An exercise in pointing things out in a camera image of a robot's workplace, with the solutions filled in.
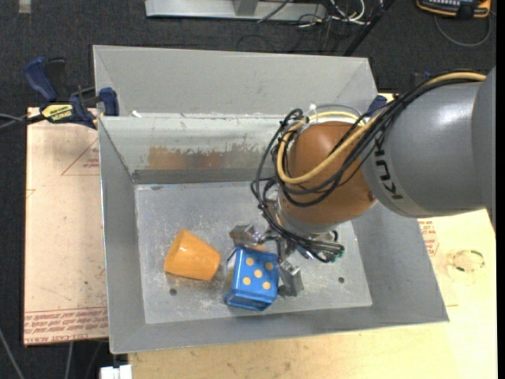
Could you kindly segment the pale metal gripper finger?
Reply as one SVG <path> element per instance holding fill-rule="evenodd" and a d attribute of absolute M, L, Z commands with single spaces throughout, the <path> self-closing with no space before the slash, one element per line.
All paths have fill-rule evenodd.
<path fill-rule="evenodd" d="M 304 290 L 301 269 L 298 266 L 292 265 L 289 261 L 282 261 L 279 264 L 279 276 L 282 280 L 279 294 L 282 297 L 297 297 Z"/>
<path fill-rule="evenodd" d="M 235 247 L 258 247 L 262 244 L 261 233 L 253 224 L 235 226 L 229 236 Z"/>

